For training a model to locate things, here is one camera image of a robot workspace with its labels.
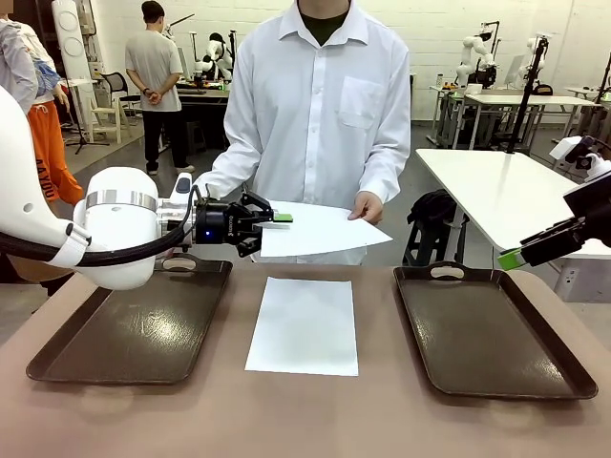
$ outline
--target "black pants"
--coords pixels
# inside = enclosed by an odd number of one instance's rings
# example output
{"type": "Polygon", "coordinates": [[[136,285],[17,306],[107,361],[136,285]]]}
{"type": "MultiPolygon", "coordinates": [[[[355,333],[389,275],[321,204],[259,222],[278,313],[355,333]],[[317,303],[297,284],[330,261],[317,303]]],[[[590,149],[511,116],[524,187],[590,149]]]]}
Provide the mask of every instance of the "black pants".
{"type": "Polygon", "coordinates": [[[182,112],[142,112],[144,119],[144,154],[146,170],[159,168],[159,137],[161,126],[170,138],[174,166],[186,167],[187,164],[187,127],[182,112]]]}

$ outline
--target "black cable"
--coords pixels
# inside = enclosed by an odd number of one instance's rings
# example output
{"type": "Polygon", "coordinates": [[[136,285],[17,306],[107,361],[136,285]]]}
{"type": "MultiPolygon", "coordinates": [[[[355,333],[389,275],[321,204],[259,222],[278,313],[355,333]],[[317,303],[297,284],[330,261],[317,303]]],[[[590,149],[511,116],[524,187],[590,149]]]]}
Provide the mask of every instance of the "black cable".
{"type": "MultiPolygon", "coordinates": [[[[193,202],[193,195],[199,193],[194,186],[189,193],[189,202],[193,202]]],[[[112,265],[128,264],[139,260],[146,260],[171,248],[178,246],[186,237],[184,226],[191,216],[192,205],[187,208],[186,215],[180,225],[166,236],[133,248],[122,250],[85,253],[78,267],[108,267],[112,265]]],[[[0,252],[8,255],[25,258],[27,260],[51,261],[59,252],[59,248],[22,240],[0,233],[0,252]]]]}

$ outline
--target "white dress shirt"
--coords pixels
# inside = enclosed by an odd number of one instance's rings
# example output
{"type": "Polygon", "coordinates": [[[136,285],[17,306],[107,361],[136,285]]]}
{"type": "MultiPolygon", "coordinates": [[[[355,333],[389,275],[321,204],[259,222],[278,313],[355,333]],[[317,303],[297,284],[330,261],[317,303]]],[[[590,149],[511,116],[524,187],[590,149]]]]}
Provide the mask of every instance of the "white dress shirt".
{"type": "MultiPolygon", "coordinates": [[[[352,1],[320,46],[295,2],[240,46],[225,118],[231,146],[196,184],[223,198],[254,174],[253,191],[267,199],[352,209],[369,191],[386,203],[410,155],[410,104],[398,35],[352,1]]],[[[364,255],[282,261],[358,264],[364,255]]]]}

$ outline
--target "shirt collar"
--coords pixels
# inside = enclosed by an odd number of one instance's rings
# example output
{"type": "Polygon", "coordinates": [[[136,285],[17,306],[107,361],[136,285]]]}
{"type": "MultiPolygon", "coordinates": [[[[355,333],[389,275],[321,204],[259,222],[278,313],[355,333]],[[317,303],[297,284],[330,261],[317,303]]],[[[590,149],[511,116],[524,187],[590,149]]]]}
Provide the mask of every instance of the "shirt collar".
{"type": "MultiPolygon", "coordinates": [[[[313,37],[304,24],[304,20],[299,12],[297,1],[298,0],[295,0],[290,9],[284,14],[280,24],[278,39],[282,40],[292,33],[297,33],[304,40],[311,43],[309,38],[311,37],[313,39],[313,37]]],[[[333,36],[331,36],[327,44],[345,45],[348,40],[361,41],[366,45],[369,43],[369,29],[367,20],[363,11],[356,5],[355,0],[350,2],[350,10],[344,25],[340,28],[340,30],[335,32],[333,36]]]]}

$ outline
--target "shirt pocket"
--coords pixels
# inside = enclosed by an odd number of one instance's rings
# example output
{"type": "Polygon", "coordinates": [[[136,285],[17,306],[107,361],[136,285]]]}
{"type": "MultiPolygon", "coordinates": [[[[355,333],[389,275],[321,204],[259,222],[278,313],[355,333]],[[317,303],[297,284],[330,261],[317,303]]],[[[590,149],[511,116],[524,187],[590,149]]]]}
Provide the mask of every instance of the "shirt pocket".
{"type": "Polygon", "coordinates": [[[370,129],[382,107],[383,94],[381,84],[346,76],[340,102],[340,121],[350,127],[370,129]]]}

